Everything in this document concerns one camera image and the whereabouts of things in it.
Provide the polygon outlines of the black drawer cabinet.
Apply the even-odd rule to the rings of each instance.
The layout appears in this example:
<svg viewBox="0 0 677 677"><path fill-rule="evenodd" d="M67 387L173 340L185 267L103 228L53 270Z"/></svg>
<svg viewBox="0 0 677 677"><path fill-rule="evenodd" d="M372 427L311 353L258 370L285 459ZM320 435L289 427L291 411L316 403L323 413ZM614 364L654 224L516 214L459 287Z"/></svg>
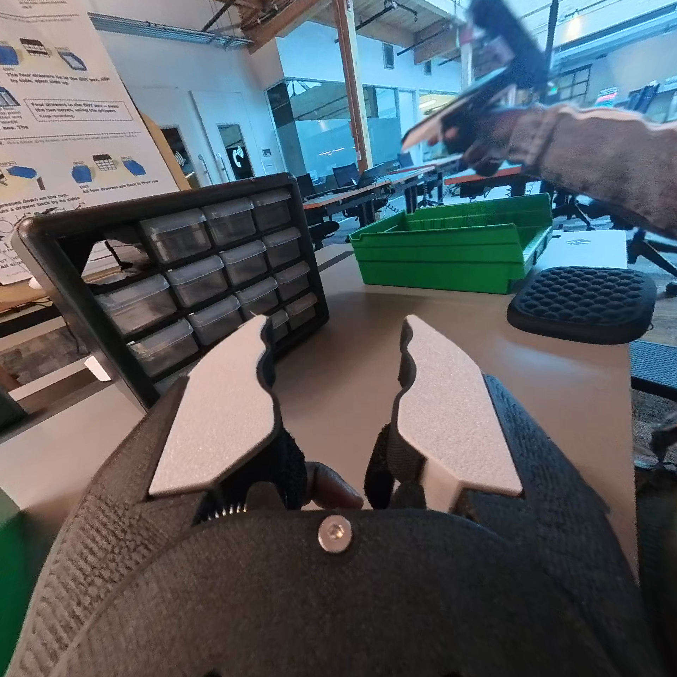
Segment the black drawer cabinet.
<svg viewBox="0 0 677 677"><path fill-rule="evenodd" d="M161 391L182 374L174 373L168 383L161 383L158 388L142 371L95 299L89 284L120 271L116 259L103 244L105 235L142 219L211 205L222 199L249 196L256 191L284 185L290 185L295 213L303 221L306 247L313 256L313 269L322 291L323 314L317 323L300 333L296 340L274 344L273 339L274 357L281 358L316 334L329 319L298 185L289 174L27 217L17 226L12 236L12 246L113 382L123 391L128 391L129 398L136 401L142 410L148 410L159 399Z"/></svg>

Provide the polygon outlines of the black mesh chair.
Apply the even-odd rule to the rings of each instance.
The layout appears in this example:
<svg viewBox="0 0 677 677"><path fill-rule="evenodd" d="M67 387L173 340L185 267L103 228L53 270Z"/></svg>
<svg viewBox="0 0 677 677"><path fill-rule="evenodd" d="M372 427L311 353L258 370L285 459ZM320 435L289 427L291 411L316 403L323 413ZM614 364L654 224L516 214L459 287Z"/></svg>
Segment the black mesh chair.
<svg viewBox="0 0 677 677"><path fill-rule="evenodd" d="M629 348L632 388L676 402L676 347L638 340Z"/></svg>

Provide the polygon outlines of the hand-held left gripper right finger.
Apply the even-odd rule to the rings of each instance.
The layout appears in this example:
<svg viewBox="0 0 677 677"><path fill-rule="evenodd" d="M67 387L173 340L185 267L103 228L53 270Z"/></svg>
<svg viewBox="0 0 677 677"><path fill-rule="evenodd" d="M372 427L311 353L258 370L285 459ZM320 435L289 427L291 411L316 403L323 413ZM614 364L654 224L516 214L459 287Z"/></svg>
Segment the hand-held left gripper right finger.
<svg viewBox="0 0 677 677"><path fill-rule="evenodd" d="M523 485L484 374L456 343L406 316L391 418L391 472L427 509L454 512L467 491L518 498Z"/></svg>

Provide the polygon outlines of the person's right hand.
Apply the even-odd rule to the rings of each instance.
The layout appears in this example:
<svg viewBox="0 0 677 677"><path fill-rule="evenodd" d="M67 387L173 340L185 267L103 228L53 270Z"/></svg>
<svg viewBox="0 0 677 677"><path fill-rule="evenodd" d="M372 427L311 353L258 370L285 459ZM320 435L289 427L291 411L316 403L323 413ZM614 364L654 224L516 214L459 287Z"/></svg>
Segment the person's right hand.
<svg viewBox="0 0 677 677"><path fill-rule="evenodd" d="M450 154L482 177L496 174L508 155L508 147L525 108L492 108L477 114L455 116L444 122L442 139Z"/></svg>

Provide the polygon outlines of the white easel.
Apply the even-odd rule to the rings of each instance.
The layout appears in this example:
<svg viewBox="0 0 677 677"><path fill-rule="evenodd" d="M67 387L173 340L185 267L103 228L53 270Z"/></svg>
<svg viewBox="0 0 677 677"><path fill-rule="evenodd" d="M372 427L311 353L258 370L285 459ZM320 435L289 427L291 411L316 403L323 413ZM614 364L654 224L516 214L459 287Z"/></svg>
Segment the white easel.
<svg viewBox="0 0 677 677"><path fill-rule="evenodd" d="M32 276L29 279L29 287L34 291L44 292L42 286L37 281L37 279ZM98 360L90 355L85 359L84 365L89 371L101 382L111 382L111 376L106 372L104 367L98 362Z"/></svg>

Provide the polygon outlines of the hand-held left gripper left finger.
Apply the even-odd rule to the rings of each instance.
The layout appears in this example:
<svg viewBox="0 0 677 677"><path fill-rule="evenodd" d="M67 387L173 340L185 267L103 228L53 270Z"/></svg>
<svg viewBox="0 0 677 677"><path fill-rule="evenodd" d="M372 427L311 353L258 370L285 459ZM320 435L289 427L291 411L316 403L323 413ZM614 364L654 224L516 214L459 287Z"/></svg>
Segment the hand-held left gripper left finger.
<svg viewBox="0 0 677 677"><path fill-rule="evenodd" d="M191 370L150 497L211 489L274 440L281 413L272 340L272 318L254 316Z"/></svg>

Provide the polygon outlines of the white laptop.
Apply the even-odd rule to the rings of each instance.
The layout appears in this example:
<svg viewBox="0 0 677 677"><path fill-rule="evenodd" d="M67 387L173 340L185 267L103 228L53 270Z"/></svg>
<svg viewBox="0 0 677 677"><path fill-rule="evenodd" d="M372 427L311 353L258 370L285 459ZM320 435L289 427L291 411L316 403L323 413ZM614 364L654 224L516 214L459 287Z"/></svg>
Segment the white laptop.
<svg viewBox="0 0 677 677"><path fill-rule="evenodd" d="M539 259L550 267L605 267L626 269L626 236L614 230L563 232L555 236Z"/></svg>

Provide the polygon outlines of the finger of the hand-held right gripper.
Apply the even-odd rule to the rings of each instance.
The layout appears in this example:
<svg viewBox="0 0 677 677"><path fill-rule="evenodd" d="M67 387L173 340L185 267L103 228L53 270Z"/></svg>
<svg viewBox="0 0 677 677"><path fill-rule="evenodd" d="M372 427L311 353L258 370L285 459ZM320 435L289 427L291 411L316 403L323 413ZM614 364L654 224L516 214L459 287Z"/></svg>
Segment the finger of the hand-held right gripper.
<svg viewBox="0 0 677 677"><path fill-rule="evenodd" d="M476 140L477 114L477 93L457 97L409 129L402 138L401 151L442 145L447 153L463 153Z"/></svg>

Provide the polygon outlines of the wooden pillar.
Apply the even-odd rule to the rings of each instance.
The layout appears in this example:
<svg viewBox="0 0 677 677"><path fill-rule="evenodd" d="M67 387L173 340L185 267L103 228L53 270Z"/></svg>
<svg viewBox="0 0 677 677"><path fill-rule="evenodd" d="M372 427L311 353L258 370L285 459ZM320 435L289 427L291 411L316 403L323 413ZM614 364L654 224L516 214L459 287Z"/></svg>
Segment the wooden pillar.
<svg viewBox="0 0 677 677"><path fill-rule="evenodd" d="M373 165L368 130L368 116L361 79L355 14L352 1L334 1L334 18L341 51L344 81L350 113L351 133L358 169L364 172Z"/></svg>

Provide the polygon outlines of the black office chair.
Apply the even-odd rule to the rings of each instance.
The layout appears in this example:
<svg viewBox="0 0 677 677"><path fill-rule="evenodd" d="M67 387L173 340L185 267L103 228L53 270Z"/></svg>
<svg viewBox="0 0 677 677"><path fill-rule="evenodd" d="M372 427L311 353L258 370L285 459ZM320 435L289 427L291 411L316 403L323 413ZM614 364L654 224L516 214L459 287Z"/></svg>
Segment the black office chair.
<svg viewBox="0 0 677 677"><path fill-rule="evenodd" d="M333 188L319 188L313 184L309 173L297 175L297 185L300 192L300 197L304 204L316 199L323 198L327 195L333 194ZM324 208L312 208L309 211L304 211L307 221L311 241L314 250L324 248L324 240L331 236L338 229L338 224L333 221L331 216L326 216Z"/></svg>

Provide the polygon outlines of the white instruction poster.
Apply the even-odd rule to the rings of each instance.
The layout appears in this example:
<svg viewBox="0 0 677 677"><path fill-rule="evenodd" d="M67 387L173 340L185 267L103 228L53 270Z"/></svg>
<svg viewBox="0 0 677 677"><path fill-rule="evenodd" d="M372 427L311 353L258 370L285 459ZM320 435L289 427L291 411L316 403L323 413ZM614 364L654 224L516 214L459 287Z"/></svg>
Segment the white instruction poster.
<svg viewBox="0 0 677 677"><path fill-rule="evenodd" d="M179 186L80 1L1 2L1 283L25 218Z"/></svg>

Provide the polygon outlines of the rows of clear cabinet drawers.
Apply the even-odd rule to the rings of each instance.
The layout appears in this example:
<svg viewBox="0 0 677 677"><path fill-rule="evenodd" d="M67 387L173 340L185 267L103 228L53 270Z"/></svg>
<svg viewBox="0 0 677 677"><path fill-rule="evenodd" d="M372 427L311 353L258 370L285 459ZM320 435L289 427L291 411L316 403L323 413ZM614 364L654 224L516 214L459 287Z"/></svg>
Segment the rows of clear cabinet drawers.
<svg viewBox="0 0 677 677"><path fill-rule="evenodd" d="M253 316L271 317L279 344L323 314L290 185L142 219L103 244L120 271L89 288L158 388Z"/></svg>

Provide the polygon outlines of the background wooden desk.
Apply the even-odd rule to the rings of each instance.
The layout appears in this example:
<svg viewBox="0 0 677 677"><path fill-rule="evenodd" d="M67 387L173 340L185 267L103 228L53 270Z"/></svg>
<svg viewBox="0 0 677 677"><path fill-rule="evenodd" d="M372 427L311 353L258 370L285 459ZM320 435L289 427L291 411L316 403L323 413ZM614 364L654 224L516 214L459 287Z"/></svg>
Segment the background wooden desk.
<svg viewBox="0 0 677 677"><path fill-rule="evenodd" d="M343 213L349 209L360 211L358 220L362 225L369 225L375 220L376 208L374 202L383 199L405 199L405 212L413 213L418 207L419 187L429 183L434 188L444 183L442 162L427 165L400 168L393 173L379 176L373 183L362 188L351 188L340 192L333 192L323 198L316 198L303 204L303 210L324 208L326 216Z"/></svg>

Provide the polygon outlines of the person's right forearm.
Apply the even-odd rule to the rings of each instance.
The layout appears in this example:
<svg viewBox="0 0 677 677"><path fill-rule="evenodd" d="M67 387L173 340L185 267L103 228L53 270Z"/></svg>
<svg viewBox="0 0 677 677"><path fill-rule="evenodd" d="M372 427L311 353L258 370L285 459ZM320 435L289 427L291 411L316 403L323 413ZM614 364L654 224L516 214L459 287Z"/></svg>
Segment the person's right forearm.
<svg viewBox="0 0 677 677"><path fill-rule="evenodd" d="M531 106L504 158L528 173L635 215L676 239L676 122L615 108Z"/></svg>

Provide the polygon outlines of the green plastic bin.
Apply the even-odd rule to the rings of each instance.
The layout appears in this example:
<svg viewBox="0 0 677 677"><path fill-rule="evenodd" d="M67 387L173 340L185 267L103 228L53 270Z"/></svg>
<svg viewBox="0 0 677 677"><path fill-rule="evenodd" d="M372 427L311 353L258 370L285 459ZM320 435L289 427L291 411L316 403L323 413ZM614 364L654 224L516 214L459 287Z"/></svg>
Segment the green plastic bin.
<svg viewBox="0 0 677 677"><path fill-rule="evenodd" d="M365 284L510 294L552 235L543 193L401 212L349 241Z"/></svg>
<svg viewBox="0 0 677 677"><path fill-rule="evenodd" d="M11 655L30 600L31 575L26 559L20 509L1 495L1 655Z"/></svg>

